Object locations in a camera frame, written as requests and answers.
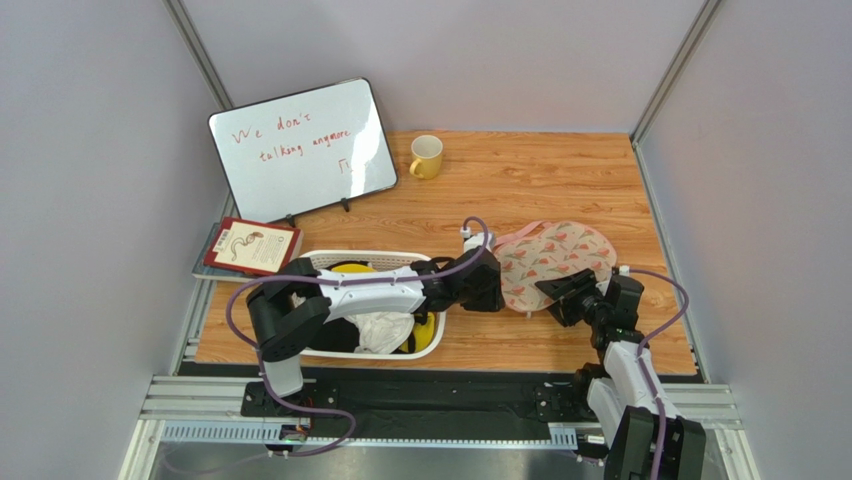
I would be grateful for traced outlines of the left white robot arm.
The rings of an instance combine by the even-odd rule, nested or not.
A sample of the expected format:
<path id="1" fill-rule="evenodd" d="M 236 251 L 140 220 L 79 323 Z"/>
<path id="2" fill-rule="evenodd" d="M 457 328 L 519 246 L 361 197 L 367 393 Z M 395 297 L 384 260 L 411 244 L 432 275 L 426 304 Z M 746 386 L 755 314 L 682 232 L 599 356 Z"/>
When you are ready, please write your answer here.
<path id="1" fill-rule="evenodd" d="M 500 264 L 487 249 L 367 273 L 318 269 L 299 258 L 279 275 L 262 278 L 246 299 L 263 376 L 278 397 L 302 390 L 299 356 L 327 322 L 359 314 L 440 313 L 455 304 L 473 312 L 504 308 Z"/>

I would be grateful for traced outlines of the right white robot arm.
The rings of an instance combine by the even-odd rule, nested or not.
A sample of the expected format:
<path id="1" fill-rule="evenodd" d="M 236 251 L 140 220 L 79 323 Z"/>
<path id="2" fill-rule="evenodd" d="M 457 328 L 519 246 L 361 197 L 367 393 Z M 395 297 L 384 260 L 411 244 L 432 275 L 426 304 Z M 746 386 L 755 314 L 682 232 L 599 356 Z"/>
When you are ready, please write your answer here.
<path id="1" fill-rule="evenodd" d="M 596 364 L 577 370 L 577 395 L 600 423 L 607 479 L 699 479 L 707 435 L 666 394 L 653 368 L 649 338 L 637 328 L 643 284 L 614 270 L 604 289 L 594 271 L 538 281 L 549 313 L 563 326 L 586 323 Z"/>

